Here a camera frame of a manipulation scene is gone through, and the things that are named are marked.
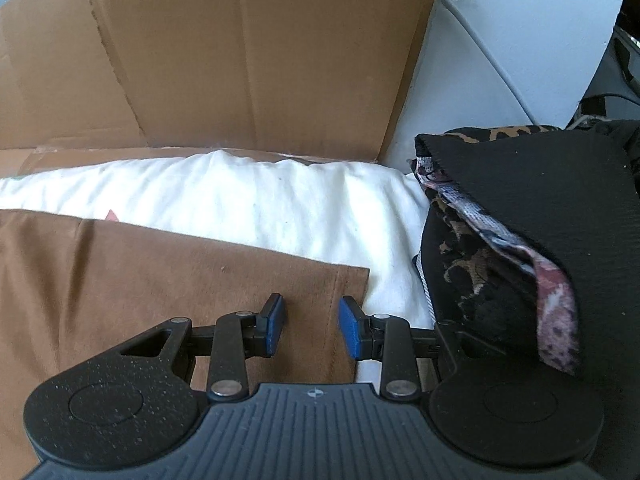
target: dark corner object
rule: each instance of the dark corner object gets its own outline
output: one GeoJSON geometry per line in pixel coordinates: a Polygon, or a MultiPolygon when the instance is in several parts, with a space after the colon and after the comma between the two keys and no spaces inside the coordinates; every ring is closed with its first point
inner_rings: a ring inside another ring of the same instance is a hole
{"type": "Polygon", "coordinates": [[[366,316],[350,296],[340,330],[352,358],[382,362],[379,395],[357,383],[251,393],[244,360],[272,357],[285,320],[279,294],[214,326],[174,317],[41,384],[24,408],[42,460],[28,479],[600,478],[584,463],[603,418],[590,388],[450,321],[366,316]],[[416,358],[436,365],[432,392],[416,358]]]}

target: blue gripper pad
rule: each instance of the blue gripper pad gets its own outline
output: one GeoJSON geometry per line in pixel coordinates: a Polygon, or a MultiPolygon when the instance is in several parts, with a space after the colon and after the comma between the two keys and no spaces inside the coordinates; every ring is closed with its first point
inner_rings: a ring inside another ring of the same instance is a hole
{"type": "Polygon", "coordinates": [[[269,322],[267,324],[267,354],[273,356],[278,346],[278,340],[280,339],[280,333],[284,326],[286,318],[286,311],[284,308],[284,299],[279,297],[275,306],[271,309],[269,314],[269,322]]]}
{"type": "Polygon", "coordinates": [[[362,358],[362,344],[358,334],[358,319],[344,298],[340,298],[338,324],[351,359],[360,360],[362,358]]]}

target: white wall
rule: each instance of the white wall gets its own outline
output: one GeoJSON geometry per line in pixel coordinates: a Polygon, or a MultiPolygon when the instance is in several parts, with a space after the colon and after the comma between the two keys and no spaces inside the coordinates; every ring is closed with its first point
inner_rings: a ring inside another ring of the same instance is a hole
{"type": "MultiPolygon", "coordinates": [[[[451,0],[541,124],[566,126],[600,63],[622,0],[451,0]]],[[[439,0],[382,163],[407,171],[414,137],[529,123],[486,57],[439,0]]]]}

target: white cable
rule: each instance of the white cable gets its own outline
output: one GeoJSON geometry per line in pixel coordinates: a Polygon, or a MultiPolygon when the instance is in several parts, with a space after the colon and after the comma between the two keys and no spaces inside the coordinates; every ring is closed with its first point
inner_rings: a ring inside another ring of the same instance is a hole
{"type": "Polygon", "coordinates": [[[482,41],[482,39],[476,34],[471,24],[466,20],[466,18],[462,15],[462,13],[460,13],[458,8],[455,6],[455,4],[451,0],[441,0],[441,1],[445,9],[447,9],[453,15],[453,17],[458,20],[460,25],[462,25],[462,28],[466,30],[466,33],[469,35],[469,37],[472,40],[474,40],[474,43],[478,46],[480,51],[487,58],[487,61],[491,63],[491,66],[494,67],[494,70],[498,73],[500,78],[504,81],[505,85],[507,85],[507,88],[511,91],[516,101],[522,108],[522,111],[524,111],[524,113],[529,118],[529,121],[531,121],[531,124],[535,124],[536,126],[538,126],[540,123],[536,119],[534,113],[531,111],[529,106],[526,104],[524,100],[524,96],[520,93],[516,85],[514,85],[513,81],[511,80],[511,77],[509,76],[509,73],[502,68],[500,63],[498,63],[498,60],[495,59],[493,54],[491,54],[487,46],[484,44],[484,41],[482,41]]]}

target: brown cardboard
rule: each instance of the brown cardboard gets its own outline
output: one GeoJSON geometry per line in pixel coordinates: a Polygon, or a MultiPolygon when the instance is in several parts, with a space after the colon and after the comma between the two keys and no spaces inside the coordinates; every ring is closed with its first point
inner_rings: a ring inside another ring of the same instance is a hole
{"type": "Polygon", "coordinates": [[[0,148],[55,139],[374,160],[432,3],[11,0],[0,148]]]}
{"type": "Polygon", "coordinates": [[[16,176],[33,150],[0,150],[0,178],[16,176]]]}

